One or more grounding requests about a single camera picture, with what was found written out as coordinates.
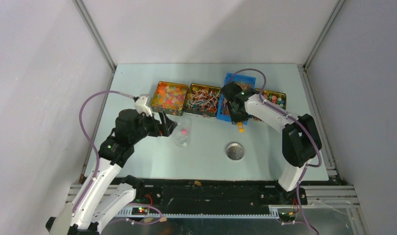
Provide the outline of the clear plastic jar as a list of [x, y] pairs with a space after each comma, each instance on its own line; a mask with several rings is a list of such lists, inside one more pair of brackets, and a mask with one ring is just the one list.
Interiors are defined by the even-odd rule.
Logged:
[[179, 116], [175, 119], [177, 126], [171, 139], [177, 147], [187, 147], [192, 138], [192, 121], [189, 117]]

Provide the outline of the orange plastic scoop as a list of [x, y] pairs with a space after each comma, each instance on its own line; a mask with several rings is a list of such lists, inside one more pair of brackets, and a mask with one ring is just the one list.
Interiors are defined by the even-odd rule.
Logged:
[[238, 122], [237, 127], [240, 133], [243, 133], [245, 131], [243, 122]]

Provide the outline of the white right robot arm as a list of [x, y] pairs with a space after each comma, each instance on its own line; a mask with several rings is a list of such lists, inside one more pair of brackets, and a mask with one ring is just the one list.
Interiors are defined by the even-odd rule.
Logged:
[[312, 167], [312, 160], [318, 157], [316, 167], [322, 164], [322, 142], [313, 117], [285, 111], [267, 101], [256, 89], [243, 90], [234, 82], [224, 85], [221, 92], [233, 124], [239, 125], [254, 116], [281, 134], [282, 155], [287, 165], [278, 179], [281, 188], [275, 196], [279, 203], [290, 204], [296, 197], [294, 189], [302, 181], [306, 168]]

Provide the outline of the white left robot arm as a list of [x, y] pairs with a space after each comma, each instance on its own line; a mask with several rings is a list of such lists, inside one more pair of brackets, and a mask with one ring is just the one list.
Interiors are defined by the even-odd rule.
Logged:
[[109, 185], [134, 153], [135, 144], [146, 137], [169, 137], [177, 122], [159, 112], [153, 114], [126, 109], [119, 112], [115, 127], [97, 152], [97, 163], [75, 199], [57, 217], [50, 217], [46, 229], [51, 235], [99, 235], [128, 203], [140, 204], [146, 197], [144, 182], [127, 175], [114, 193], [102, 200]]

